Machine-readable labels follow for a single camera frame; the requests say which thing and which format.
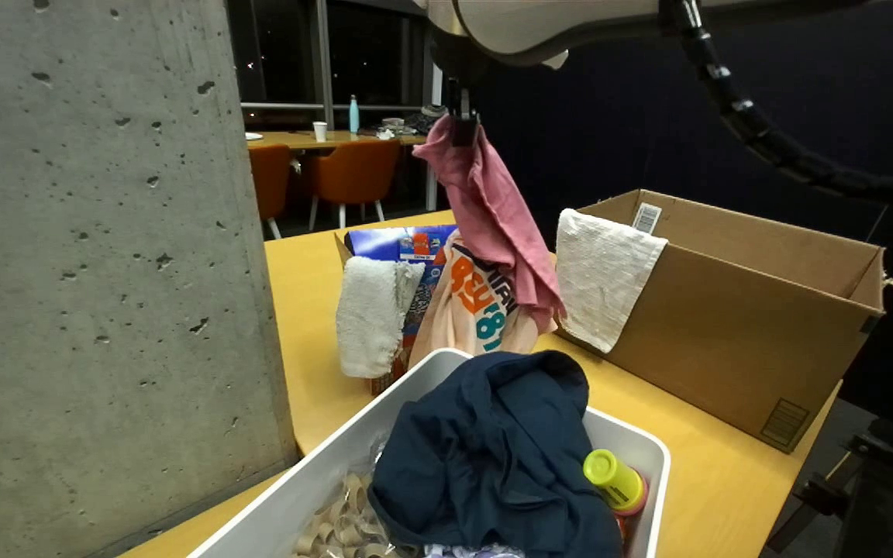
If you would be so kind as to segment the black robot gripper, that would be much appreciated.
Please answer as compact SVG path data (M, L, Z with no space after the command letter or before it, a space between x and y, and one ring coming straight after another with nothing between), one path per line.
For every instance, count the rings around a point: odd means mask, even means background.
M470 83L486 74L489 58L460 33L428 31L435 64L460 87L454 110L470 118Z

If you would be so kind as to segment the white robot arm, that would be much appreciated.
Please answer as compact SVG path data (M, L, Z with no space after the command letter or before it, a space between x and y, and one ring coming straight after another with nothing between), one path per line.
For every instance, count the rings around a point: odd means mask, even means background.
M867 0L408 0L428 22L435 63L460 83L455 114L476 118L470 83L493 64L550 64L582 47L656 31L682 36L722 113L746 113L730 68L711 52L711 22L826 15Z

